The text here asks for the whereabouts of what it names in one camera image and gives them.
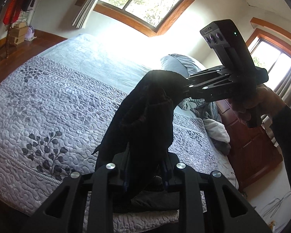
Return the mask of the person's right hand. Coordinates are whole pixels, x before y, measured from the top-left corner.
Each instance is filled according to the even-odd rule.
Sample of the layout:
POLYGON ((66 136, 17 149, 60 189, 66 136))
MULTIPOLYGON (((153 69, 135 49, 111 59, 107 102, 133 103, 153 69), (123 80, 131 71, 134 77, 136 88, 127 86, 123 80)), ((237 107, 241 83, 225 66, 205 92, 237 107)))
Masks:
POLYGON ((244 100, 228 99, 228 103, 236 114, 238 120, 246 125, 251 119, 249 110, 256 109, 260 116, 267 115, 270 119, 285 108, 285 102, 272 89, 261 84, 257 86, 256 93, 244 100))

